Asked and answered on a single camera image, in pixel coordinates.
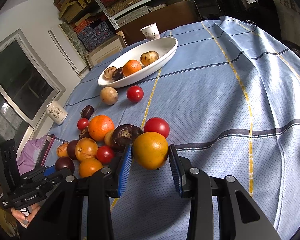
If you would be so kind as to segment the person's left hand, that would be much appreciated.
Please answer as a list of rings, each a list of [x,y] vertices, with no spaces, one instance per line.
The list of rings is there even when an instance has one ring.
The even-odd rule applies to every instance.
[[[41,206],[36,203],[30,206],[31,212],[26,216],[20,210],[16,210],[15,208],[11,208],[12,216],[24,227],[27,228],[31,221],[34,219],[35,215],[40,210]]]

